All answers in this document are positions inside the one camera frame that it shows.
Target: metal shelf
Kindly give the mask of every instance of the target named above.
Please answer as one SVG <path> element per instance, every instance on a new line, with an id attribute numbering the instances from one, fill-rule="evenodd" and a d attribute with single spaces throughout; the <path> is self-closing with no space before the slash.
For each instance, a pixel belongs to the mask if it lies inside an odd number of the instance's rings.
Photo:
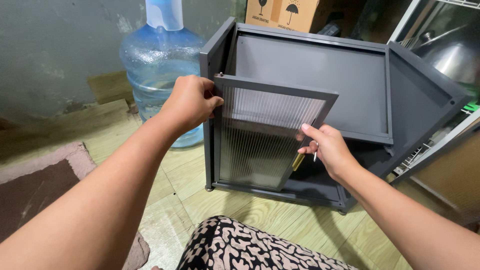
<path id="1" fill-rule="evenodd" d="M 480 2 L 474 3 L 474 2 L 463 1 L 463 0 L 436 0 L 436 1 L 480 10 Z"/>

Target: gray metal cabinet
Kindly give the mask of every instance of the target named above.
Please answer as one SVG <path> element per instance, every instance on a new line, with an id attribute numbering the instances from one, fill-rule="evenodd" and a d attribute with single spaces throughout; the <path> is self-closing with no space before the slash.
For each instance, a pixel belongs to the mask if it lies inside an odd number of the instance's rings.
<path id="1" fill-rule="evenodd" d="M 234 18 L 201 50 L 200 69 L 215 81 L 217 94 L 231 98 L 204 124 L 206 189 L 219 186 L 343 212 L 355 199 L 319 160 L 310 155 L 299 163 L 292 150 L 311 141 L 296 133 L 302 121 L 315 116 L 314 126 L 324 121 L 340 130 L 359 163 L 384 178 L 470 98 L 395 42 L 238 24 Z M 295 105 L 299 98 L 310 98 L 304 101 L 309 105 Z M 295 143 L 299 136 L 301 143 Z"/>

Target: wooden floor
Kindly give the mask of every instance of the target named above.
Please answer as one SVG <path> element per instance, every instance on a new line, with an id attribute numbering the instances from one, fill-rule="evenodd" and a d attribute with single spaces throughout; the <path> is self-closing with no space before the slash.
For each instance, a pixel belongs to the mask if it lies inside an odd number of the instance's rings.
<path id="1" fill-rule="evenodd" d="M 83 141 L 100 164 L 141 121 L 124 100 L 60 117 L 22 130 L 0 132 L 0 169 Z M 361 269 L 411 269 L 380 228 L 357 205 L 346 216 L 312 207 L 216 188 L 204 190 L 203 145 L 171 149 L 162 161 L 140 232 L 151 253 L 142 269 L 176 268 L 191 232 L 202 220 L 225 215 Z"/>

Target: gray wall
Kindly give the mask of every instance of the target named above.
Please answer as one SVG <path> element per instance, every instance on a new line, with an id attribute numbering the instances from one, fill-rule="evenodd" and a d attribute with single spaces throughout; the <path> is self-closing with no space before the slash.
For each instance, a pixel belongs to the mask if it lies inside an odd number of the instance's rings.
<path id="1" fill-rule="evenodd" d="M 246 0 L 183 0 L 184 25 L 209 39 Z M 0 118 L 29 123 L 95 102 L 86 79 L 123 70 L 122 38 L 145 24 L 144 0 L 5 0 L 0 5 Z"/>

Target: patterned pants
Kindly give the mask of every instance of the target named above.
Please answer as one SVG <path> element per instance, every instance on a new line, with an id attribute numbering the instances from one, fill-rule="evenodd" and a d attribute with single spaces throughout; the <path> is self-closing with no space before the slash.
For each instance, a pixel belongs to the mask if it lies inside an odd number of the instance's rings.
<path id="1" fill-rule="evenodd" d="M 356 268 L 239 221 L 215 216 L 204 220 L 195 229 L 177 269 L 352 270 Z"/>

